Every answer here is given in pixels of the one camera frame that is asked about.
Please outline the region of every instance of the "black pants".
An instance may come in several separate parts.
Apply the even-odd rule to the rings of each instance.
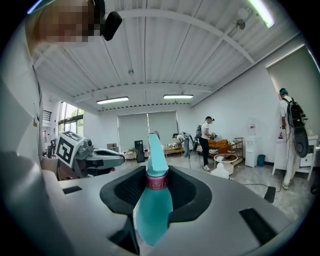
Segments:
[[[203,154],[203,165],[206,166],[208,164],[208,155],[209,155],[209,142],[205,138],[199,138],[200,145],[202,147]]]

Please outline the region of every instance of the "white ceiling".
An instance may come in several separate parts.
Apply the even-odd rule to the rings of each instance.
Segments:
[[[247,0],[106,0],[107,12],[123,19],[113,39],[98,37],[82,47],[40,45],[36,73],[45,92],[94,114],[193,106],[223,86],[222,79],[232,80],[299,33],[275,2],[264,2],[275,21],[270,29]],[[233,29],[240,8],[250,12],[244,30]],[[194,97],[163,99],[181,93]],[[96,103],[121,96],[129,101]]]

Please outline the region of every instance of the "teal spray bottle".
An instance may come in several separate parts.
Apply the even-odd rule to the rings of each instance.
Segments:
[[[149,134],[150,157],[146,171],[146,186],[136,212],[136,225],[140,237],[154,246],[168,230],[169,213],[173,211],[168,190],[168,165],[158,136]]]

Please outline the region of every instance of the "blue trash bin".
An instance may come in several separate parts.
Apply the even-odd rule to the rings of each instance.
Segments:
[[[265,165],[266,156],[264,154],[258,155],[258,166],[263,167]]]

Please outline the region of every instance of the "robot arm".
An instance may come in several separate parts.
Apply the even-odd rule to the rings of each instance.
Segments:
[[[91,139],[72,131],[65,131],[59,135],[56,156],[70,167],[78,178],[107,174],[113,167],[125,162],[122,154],[106,148],[94,148]],[[76,160],[85,161],[83,170]]]

